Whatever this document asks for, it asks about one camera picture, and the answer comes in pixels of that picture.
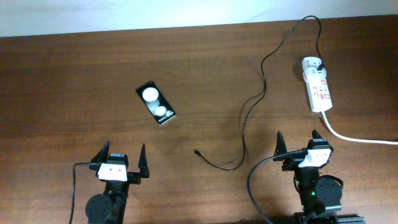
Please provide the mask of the white USB charger plug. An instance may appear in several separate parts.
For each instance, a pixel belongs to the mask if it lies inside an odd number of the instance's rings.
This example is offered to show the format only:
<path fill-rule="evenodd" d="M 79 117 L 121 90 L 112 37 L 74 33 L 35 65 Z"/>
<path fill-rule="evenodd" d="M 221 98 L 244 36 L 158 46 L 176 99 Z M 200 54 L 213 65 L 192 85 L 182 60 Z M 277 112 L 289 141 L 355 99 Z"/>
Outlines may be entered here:
<path fill-rule="evenodd" d="M 324 80 L 326 78 L 326 70 L 323 68 L 319 70 L 315 67 L 307 67 L 303 70 L 303 79 L 306 83 L 314 82 L 315 80 Z"/>

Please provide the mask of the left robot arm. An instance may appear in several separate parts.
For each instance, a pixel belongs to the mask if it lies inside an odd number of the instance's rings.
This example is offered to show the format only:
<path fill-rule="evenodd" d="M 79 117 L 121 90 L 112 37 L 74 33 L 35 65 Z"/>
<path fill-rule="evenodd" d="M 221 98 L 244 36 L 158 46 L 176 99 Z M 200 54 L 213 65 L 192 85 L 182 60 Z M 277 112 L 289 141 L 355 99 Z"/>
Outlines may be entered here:
<path fill-rule="evenodd" d="M 107 141 L 89 164 L 89 169 L 96 172 L 96 178 L 105 183 L 104 192 L 92 196 L 86 203 L 89 224 L 122 224 L 129 187 L 139 185 L 142 179 L 150 176 L 145 145 L 141 147 L 139 172 L 129 172 L 128 156 L 110 153 L 109 147 Z"/>

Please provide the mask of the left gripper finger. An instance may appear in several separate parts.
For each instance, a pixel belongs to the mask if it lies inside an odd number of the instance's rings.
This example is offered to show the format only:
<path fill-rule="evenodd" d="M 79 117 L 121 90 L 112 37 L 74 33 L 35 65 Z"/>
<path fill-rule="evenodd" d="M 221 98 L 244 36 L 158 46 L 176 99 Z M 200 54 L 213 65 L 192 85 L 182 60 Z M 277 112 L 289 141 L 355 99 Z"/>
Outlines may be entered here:
<path fill-rule="evenodd" d="M 92 158 L 91 164 L 100 164 L 105 162 L 109 154 L 109 141 L 106 141 L 101 150 Z"/>
<path fill-rule="evenodd" d="M 146 157 L 146 145 L 143 144 L 141 148 L 141 153 L 140 153 L 140 158 L 138 162 L 138 168 L 140 172 L 140 177 L 148 179 L 150 176 L 150 171 L 149 171 L 149 166 L 147 163 L 147 157 Z"/>

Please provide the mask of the white power strip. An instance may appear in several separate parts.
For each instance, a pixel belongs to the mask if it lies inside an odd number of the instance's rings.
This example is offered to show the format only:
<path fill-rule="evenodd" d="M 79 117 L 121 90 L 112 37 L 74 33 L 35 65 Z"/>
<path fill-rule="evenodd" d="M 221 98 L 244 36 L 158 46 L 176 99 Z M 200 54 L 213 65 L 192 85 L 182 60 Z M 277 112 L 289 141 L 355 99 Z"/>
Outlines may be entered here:
<path fill-rule="evenodd" d="M 305 57 L 302 60 L 302 68 L 315 67 L 319 70 L 323 69 L 322 60 L 318 57 Z M 308 99 L 311 110 L 314 113 L 325 112 L 332 108 L 331 95 L 326 78 L 324 80 L 315 80 L 306 83 Z"/>

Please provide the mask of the black smartphone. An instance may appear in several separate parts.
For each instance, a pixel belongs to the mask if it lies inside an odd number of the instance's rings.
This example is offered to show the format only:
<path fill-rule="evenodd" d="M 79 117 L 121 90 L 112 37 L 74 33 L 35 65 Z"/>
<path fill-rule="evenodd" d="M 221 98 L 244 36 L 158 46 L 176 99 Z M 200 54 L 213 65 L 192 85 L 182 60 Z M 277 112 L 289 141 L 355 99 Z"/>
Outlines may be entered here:
<path fill-rule="evenodd" d="M 149 81 L 136 89 L 146 108 L 158 125 L 164 125 L 174 119 L 177 113 L 153 81 Z"/>

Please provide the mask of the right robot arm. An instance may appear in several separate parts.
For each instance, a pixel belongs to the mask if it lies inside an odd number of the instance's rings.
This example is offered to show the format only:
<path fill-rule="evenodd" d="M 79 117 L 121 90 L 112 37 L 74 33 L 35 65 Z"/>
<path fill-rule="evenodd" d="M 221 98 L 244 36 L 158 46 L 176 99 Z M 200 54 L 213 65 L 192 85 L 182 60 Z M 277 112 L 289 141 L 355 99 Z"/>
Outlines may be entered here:
<path fill-rule="evenodd" d="M 364 223 L 364 217 L 357 215 L 338 216 L 343 196 L 343 181 L 332 175 L 321 175 L 334 149 L 317 130 L 307 147 L 297 151 L 287 150 L 284 137 L 277 133 L 274 161 L 282 161 L 283 171 L 294 172 L 295 189 L 300 196 L 302 212 L 293 214 L 294 224 L 354 224 Z"/>

